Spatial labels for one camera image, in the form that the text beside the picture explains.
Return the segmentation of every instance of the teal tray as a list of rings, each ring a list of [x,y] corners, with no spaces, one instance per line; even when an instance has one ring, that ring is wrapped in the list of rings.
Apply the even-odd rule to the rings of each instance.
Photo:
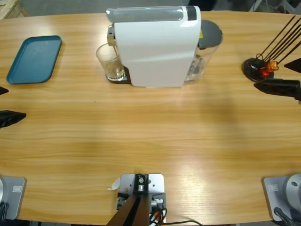
[[[8,72],[11,84],[46,82],[52,74],[62,39],[57,35],[26,39]]]

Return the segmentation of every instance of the red bead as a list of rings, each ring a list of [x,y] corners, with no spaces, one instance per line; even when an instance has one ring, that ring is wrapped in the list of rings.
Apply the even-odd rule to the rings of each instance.
[[[267,79],[269,77],[269,71],[266,68],[259,69],[259,73],[265,79]]]

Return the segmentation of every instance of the wooden table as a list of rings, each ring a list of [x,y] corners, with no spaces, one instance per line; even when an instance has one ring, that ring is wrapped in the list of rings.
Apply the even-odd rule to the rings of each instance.
[[[95,51],[104,14],[0,21],[0,109],[27,113],[0,129],[0,174],[27,178],[20,219],[106,224],[112,182],[125,173],[162,173],[168,221],[203,224],[270,220],[261,180],[301,172],[301,106],[264,94],[241,72],[290,15],[204,12],[224,40],[202,78],[171,89],[109,83]],[[6,75],[30,36],[60,35],[54,72],[42,84]],[[299,57],[297,50],[286,62]],[[300,79],[283,66],[276,77]]]

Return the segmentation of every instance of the white label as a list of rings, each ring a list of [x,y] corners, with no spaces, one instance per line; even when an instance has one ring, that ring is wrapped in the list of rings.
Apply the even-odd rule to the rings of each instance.
[[[18,192],[18,193],[22,192],[22,186],[14,186],[13,192]]]
[[[278,191],[278,185],[269,185],[269,191],[270,192]]]

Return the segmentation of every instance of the orange object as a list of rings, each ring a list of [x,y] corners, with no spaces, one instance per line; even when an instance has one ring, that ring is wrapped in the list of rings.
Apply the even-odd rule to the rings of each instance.
[[[269,61],[267,62],[266,68],[268,72],[274,72],[279,69],[277,61]]]
[[[265,79],[267,79],[269,77],[269,71],[266,68],[259,69],[259,73]]]
[[[159,211],[157,211],[157,212],[154,213],[154,217],[155,217],[155,220],[158,221],[158,222],[160,220],[162,220],[162,215],[160,214]]]

